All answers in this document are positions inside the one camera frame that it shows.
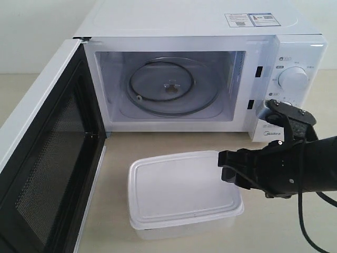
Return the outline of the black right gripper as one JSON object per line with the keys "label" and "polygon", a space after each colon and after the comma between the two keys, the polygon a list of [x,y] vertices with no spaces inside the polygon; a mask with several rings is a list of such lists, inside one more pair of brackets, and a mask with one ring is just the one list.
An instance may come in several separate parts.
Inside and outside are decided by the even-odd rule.
{"label": "black right gripper", "polygon": [[267,198],[290,198],[303,190],[299,165],[302,140],[269,143],[262,149],[225,150],[218,153],[221,180],[244,189],[258,189]]}

